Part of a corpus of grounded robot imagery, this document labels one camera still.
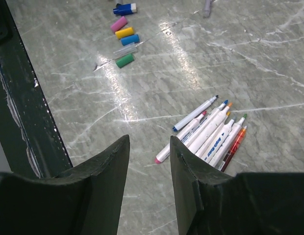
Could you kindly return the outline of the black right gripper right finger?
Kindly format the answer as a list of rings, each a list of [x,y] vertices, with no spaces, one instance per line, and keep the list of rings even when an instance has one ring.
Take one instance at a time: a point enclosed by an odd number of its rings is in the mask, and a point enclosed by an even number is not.
[[[231,177],[170,139],[181,235],[304,235],[304,173]]]

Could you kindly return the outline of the pink pen cap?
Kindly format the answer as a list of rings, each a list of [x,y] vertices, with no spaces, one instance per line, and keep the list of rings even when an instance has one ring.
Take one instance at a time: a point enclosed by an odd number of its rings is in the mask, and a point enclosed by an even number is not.
[[[113,33],[121,30],[128,23],[125,16],[120,17],[114,24],[111,25],[110,29]]]

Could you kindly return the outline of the light blue pen cap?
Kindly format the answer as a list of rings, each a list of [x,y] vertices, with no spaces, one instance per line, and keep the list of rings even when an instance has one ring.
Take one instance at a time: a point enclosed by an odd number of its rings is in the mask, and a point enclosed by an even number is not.
[[[140,37],[138,34],[133,34],[133,35],[121,38],[120,41],[123,46],[127,46],[132,43],[134,43],[134,44],[139,43]]]

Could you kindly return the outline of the yellow pen cap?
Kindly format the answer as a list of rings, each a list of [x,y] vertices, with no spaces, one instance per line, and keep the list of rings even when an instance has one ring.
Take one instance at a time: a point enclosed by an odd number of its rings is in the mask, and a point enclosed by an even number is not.
[[[125,29],[121,29],[115,32],[117,39],[122,39],[124,37],[128,37],[134,35],[135,31],[132,27],[128,27]]]

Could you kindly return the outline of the dark blue white pen cap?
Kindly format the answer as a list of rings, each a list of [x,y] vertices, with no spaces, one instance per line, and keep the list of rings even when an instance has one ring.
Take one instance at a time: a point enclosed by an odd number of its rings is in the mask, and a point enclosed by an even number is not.
[[[131,15],[137,12],[137,6],[135,3],[120,4],[113,9],[113,13],[119,16]]]

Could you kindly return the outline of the green pen cap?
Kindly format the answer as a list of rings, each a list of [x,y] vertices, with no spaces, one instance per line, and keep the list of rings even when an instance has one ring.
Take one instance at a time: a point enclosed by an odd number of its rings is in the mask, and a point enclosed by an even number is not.
[[[134,56],[132,53],[129,53],[119,59],[116,60],[116,65],[119,68],[123,68],[124,66],[128,65],[129,63],[134,61]]]

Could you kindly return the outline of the yellow cap marker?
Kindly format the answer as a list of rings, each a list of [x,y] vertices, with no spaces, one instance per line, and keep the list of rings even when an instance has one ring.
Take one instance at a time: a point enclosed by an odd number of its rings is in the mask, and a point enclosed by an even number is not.
[[[195,155],[199,158],[202,157],[204,152],[208,149],[209,145],[213,142],[214,138],[217,136],[217,134],[220,132],[222,127],[225,125],[225,121],[229,117],[230,112],[227,112],[226,116],[224,117],[222,123],[215,129],[215,131],[209,136],[209,138],[206,140],[206,142],[199,148],[199,150],[195,153]]]

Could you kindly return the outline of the pink cap marker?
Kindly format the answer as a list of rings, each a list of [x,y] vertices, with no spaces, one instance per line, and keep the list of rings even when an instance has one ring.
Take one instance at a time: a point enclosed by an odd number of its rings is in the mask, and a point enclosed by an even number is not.
[[[207,111],[203,111],[196,118],[192,119],[177,135],[179,140],[187,137],[200,123],[201,119],[205,116]],[[170,154],[170,144],[167,144],[155,157],[155,163],[162,163]]]

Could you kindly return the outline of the gray cap marker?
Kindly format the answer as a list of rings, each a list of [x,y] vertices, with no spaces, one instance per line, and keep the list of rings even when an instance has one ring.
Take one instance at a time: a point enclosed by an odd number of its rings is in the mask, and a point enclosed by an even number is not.
[[[218,132],[217,136],[213,139],[212,143],[209,145],[208,149],[201,156],[202,160],[204,160],[206,163],[210,162],[210,160],[216,154],[225,139],[228,137],[229,133],[232,131],[232,126],[235,121],[236,118],[234,117],[222,127],[222,129]]]

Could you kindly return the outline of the clear pen cap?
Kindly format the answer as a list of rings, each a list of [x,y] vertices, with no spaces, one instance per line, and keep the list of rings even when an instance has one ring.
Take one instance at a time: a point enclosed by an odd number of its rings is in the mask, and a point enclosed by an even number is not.
[[[120,48],[119,50],[113,52],[114,54],[114,59],[118,59],[121,58],[123,56],[126,56],[130,53],[134,53],[137,51],[137,47],[135,43],[130,43],[126,46],[123,46],[122,48]]]

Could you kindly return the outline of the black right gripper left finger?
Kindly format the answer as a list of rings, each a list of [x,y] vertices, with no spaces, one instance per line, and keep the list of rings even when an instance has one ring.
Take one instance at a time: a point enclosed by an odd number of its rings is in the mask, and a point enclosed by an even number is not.
[[[54,178],[0,172],[0,235],[115,235],[129,135]]]

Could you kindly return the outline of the white marker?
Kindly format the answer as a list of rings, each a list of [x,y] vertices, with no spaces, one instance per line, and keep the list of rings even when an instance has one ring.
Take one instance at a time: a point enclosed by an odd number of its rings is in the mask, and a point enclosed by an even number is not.
[[[230,145],[233,143],[235,137],[242,128],[243,122],[246,119],[247,119],[247,114],[244,114],[243,117],[241,117],[238,122],[233,124],[231,132],[229,133],[228,137],[225,139],[219,150],[216,152],[214,157],[210,160],[209,165],[211,165],[212,167],[216,166],[216,164],[220,161],[220,159],[229,149]]]

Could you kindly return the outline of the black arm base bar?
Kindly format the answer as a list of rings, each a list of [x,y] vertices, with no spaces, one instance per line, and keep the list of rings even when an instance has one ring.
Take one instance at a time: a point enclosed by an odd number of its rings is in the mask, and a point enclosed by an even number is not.
[[[0,143],[12,172],[55,177],[72,163],[7,2],[0,0]]]

